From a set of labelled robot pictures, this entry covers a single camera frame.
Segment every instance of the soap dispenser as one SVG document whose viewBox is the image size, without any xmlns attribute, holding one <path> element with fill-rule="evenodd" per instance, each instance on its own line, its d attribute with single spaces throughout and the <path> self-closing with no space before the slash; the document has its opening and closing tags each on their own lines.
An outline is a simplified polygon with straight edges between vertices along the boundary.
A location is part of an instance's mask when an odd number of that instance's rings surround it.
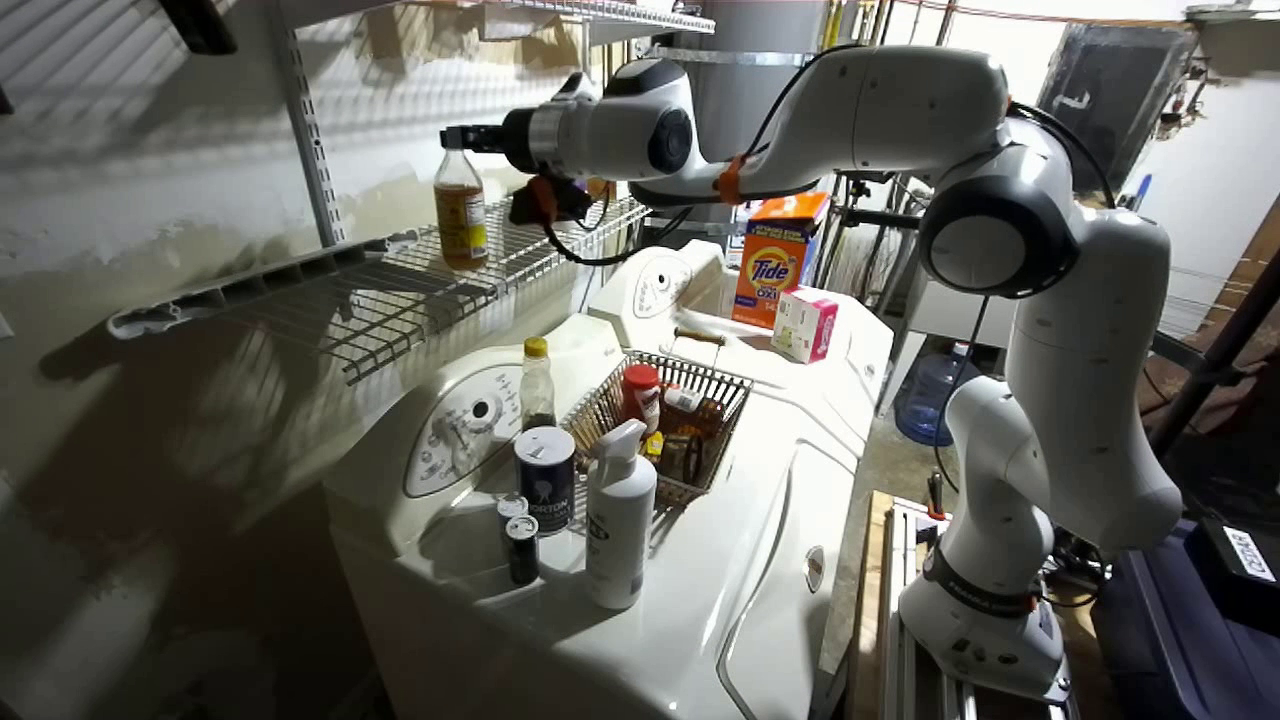
<svg viewBox="0 0 1280 720">
<path fill-rule="evenodd" d="M 641 457 L 647 426 L 623 419 L 599 442 L 589 487 L 589 597 L 633 607 L 644 583 L 656 469 Z"/>
</svg>

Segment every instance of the dish rack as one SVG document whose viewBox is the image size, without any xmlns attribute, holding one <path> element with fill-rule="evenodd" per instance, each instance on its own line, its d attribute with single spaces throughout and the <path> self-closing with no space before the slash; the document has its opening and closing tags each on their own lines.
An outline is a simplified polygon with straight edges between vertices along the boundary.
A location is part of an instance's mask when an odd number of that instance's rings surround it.
<svg viewBox="0 0 1280 720">
<path fill-rule="evenodd" d="M 579 450 L 579 469 L 590 466 L 599 437 L 613 430 L 613 394 L 621 387 L 621 378 L 629 364 L 651 364 L 662 378 L 662 387 L 678 383 L 682 394 L 699 398 L 705 403 L 714 410 L 721 426 L 714 433 L 706 433 L 705 442 L 696 442 L 696 462 L 691 462 L 691 476 L 674 480 L 666 474 L 656 476 L 656 504 L 651 504 L 651 552 L 661 543 L 661 535 L 674 526 L 674 516 L 710 493 L 721 462 L 728 453 L 728 442 L 735 433 L 735 419 L 750 398 L 750 383 L 744 378 L 696 364 L 696 359 L 674 359 L 674 357 L 661 357 L 661 351 L 629 351 L 629 359 L 568 416 L 568 433 L 576 437 Z M 573 533 L 585 533 L 585 504 L 589 493 L 576 493 L 576 511 L 573 511 Z"/>
</svg>

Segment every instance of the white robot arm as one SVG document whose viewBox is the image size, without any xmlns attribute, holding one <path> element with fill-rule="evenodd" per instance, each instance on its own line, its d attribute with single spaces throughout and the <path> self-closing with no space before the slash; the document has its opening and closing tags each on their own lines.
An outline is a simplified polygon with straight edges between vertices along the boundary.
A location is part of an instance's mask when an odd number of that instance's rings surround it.
<svg viewBox="0 0 1280 720">
<path fill-rule="evenodd" d="M 930 181 L 925 269 L 958 293 L 1014 298 L 1021 312 L 1009 383 L 980 378 L 946 403 L 958 511 L 898 615 L 958 679 L 1064 698 L 1060 631 L 1041 603 L 1050 530 L 1125 552 L 1181 516 L 1133 400 L 1162 305 L 1162 233 L 1076 204 L 1064 148 L 1009 116 L 1004 75 L 976 51 L 819 51 L 769 128 L 744 155 L 706 165 L 682 73 L 644 62 L 599 100 L 568 87 L 500 128 L 446 128 L 442 146 L 505 154 L 522 171 L 633 181 L 647 204 L 783 197 L 825 171 Z"/>
</svg>

